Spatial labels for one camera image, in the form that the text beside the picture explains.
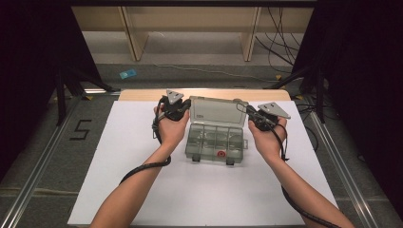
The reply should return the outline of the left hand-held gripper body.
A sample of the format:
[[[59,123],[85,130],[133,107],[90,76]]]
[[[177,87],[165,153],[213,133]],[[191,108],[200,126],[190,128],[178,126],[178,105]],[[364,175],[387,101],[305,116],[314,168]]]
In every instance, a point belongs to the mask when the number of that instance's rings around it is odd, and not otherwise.
[[[179,92],[167,89],[166,94],[161,97],[157,109],[162,107],[161,113],[157,116],[157,120],[167,118],[171,121],[179,121],[183,117],[182,97]]]

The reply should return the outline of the person's right hand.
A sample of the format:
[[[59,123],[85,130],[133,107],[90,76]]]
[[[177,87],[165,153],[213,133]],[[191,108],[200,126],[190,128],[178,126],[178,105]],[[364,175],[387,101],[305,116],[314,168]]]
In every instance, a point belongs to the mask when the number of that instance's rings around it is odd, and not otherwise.
[[[273,162],[280,161],[281,146],[287,137],[285,130],[286,125],[286,119],[278,118],[278,124],[274,127],[274,131],[260,131],[255,127],[252,121],[248,122],[248,127],[253,135],[255,146],[269,165]]]

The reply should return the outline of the clear plastic compartment box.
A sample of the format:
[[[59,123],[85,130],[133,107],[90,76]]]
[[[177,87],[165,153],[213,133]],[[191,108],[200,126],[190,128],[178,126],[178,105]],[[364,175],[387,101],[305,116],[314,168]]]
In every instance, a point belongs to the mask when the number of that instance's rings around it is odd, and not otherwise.
[[[192,96],[185,155],[193,162],[241,163],[247,147],[243,127],[247,102]]]

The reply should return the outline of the black metal stand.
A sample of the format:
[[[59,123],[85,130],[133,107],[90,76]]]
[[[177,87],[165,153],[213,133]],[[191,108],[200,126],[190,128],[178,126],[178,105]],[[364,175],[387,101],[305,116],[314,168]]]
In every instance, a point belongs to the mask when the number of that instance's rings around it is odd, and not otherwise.
[[[61,67],[58,73],[55,75],[58,105],[57,125],[61,125],[67,116],[65,88],[68,89],[72,96],[83,97],[86,92],[81,85],[82,81],[90,82],[100,89],[103,89],[105,92],[113,93],[121,91],[119,88],[114,88],[110,85],[107,85],[101,79],[96,79],[95,77],[92,77],[77,68],[71,66]]]
[[[311,92],[316,93],[316,113],[324,124],[323,114],[323,95],[324,95],[324,76],[319,66],[304,66],[301,69],[291,73],[285,80],[281,80],[273,85],[269,86],[269,89],[280,89],[282,86],[286,86],[296,79],[302,79],[299,86],[299,91],[302,94]]]

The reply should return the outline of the short aluminium bar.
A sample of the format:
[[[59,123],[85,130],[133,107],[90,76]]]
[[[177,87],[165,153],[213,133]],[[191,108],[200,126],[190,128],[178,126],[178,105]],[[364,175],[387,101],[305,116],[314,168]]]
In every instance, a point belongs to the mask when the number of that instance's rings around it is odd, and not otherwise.
[[[111,96],[119,96],[121,94],[121,91],[107,91],[105,89],[101,88],[86,88],[84,89],[85,94],[95,94],[95,95],[100,95],[100,94],[106,94],[106,95],[111,95]]]

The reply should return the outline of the black curtain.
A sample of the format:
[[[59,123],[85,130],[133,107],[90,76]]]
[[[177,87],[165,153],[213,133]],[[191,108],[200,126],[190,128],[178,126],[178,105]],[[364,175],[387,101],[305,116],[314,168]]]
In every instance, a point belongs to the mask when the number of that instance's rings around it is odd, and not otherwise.
[[[70,5],[0,0],[0,181],[42,117],[56,75],[68,67],[100,78]]]
[[[403,0],[317,0],[294,69],[318,63],[334,106],[403,219]]]

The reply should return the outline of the person's left hand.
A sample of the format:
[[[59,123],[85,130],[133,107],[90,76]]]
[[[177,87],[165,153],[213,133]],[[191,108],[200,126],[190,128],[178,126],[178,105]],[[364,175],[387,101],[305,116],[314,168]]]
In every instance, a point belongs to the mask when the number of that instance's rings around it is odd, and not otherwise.
[[[189,111],[186,110],[179,121],[167,118],[159,120],[159,133],[162,143],[159,149],[166,153],[172,153],[184,137],[184,132],[189,121]]]

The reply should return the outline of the wooden bench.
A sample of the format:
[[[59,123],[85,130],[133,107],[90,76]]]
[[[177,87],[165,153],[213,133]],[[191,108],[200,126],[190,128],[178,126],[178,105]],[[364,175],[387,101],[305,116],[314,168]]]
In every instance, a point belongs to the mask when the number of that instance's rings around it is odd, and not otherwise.
[[[285,33],[303,33],[311,8],[285,7],[74,7],[83,31],[122,31],[131,58],[139,61],[151,31],[237,32],[243,59],[252,59],[254,38],[259,32],[274,32],[275,23]]]

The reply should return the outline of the aluminium floor rail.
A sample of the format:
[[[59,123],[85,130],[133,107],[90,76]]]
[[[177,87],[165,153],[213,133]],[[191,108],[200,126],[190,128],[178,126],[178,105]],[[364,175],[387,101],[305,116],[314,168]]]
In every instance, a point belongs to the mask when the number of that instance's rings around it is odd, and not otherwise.
[[[15,190],[15,200],[10,206],[10,209],[5,214],[5,218],[0,222],[0,228],[15,228],[23,216],[35,189],[45,173],[48,164],[56,151],[56,147],[62,138],[64,131],[69,123],[69,119],[74,112],[74,109],[80,103],[81,97],[73,98],[67,106],[66,116],[55,125],[51,136],[49,137],[46,146],[41,151],[40,157],[33,166],[31,172],[24,185]]]
[[[345,161],[342,159],[327,126],[321,122],[316,112],[311,115],[311,118],[363,226],[365,228],[379,228],[370,205],[364,199],[362,192],[355,183],[355,180]]]

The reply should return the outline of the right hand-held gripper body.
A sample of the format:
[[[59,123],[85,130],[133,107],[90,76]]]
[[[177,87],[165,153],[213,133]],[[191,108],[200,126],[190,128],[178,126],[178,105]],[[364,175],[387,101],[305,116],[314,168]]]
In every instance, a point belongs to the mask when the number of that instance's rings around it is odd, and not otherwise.
[[[277,103],[259,104],[253,123],[260,131],[270,131],[278,124],[278,118],[290,119],[291,116]]]

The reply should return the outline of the white table sheet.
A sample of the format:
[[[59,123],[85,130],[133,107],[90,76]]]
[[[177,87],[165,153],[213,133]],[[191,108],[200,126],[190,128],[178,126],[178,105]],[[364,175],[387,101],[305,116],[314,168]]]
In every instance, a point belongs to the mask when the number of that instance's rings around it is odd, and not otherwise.
[[[158,147],[152,137],[154,103],[113,104],[86,178],[68,219],[89,225],[123,176]],[[274,173],[252,144],[243,161],[193,162],[179,144],[133,221],[136,227],[292,227],[303,220],[284,198]]]

